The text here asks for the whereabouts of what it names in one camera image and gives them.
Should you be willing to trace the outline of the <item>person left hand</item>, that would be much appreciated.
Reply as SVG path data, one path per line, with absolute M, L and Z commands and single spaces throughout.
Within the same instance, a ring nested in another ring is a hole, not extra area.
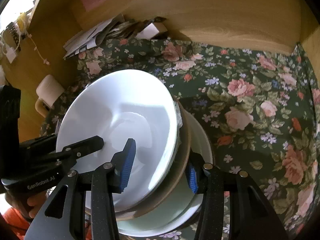
M 43 191 L 29 198 L 17 198 L 9 193 L 5 193 L 5 200 L 12 207 L 20 211 L 23 217 L 33 219 L 47 200 L 47 192 Z

